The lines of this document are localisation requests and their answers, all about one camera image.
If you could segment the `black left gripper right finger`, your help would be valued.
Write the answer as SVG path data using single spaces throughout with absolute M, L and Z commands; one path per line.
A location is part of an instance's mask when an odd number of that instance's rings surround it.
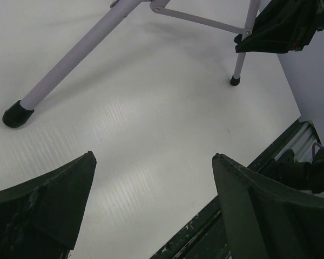
M 212 158 L 232 258 L 324 258 L 324 198 Z

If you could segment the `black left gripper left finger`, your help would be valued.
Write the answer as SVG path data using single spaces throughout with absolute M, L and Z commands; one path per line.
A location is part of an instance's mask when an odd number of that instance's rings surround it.
M 74 250 L 96 170 L 88 151 L 0 191 L 0 258 L 68 258 Z

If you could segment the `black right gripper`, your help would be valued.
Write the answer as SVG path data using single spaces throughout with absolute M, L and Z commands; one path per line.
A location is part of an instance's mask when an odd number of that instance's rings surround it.
M 237 53 L 301 51 L 324 30 L 324 1 L 270 1 L 254 22 L 252 33 L 236 36 Z

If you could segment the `lilac perforated music stand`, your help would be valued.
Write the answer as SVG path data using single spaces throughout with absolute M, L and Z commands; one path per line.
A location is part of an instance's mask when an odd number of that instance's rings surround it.
M 44 100 L 56 86 L 108 36 L 142 1 L 121 0 L 113 1 L 110 10 L 91 30 L 38 82 L 38 84 L 21 100 L 7 109 L 2 122 L 10 128 L 19 128 L 24 125 L 39 103 Z M 150 8 L 159 15 L 174 17 L 212 28 L 237 33 L 242 39 L 253 32 L 260 1 L 251 0 L 246 16 L 245 26 L 239 28 L 211 19 L 190 15 L 188 13 L 171 10 L 166 6 L 169 1 L 149 1 Z

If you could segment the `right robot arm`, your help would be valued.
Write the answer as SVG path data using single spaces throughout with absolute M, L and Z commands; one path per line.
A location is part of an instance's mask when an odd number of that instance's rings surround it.
M 232 85 L 240 82 L 246 53 L 302 51 L 316 32 L 324 30 L 324 1 L 270 1 L 262 11 L 259 6 L 260 1 L 251 1 L 245 23 L 247 31 L 238 33 L 234 39 L 238 60 Z M 324 146 L 315 142 L 312 147 L 311 162 L 292 161 L 294 153 L 287 151 L 267 177 L 297 190 L 324 192 Z

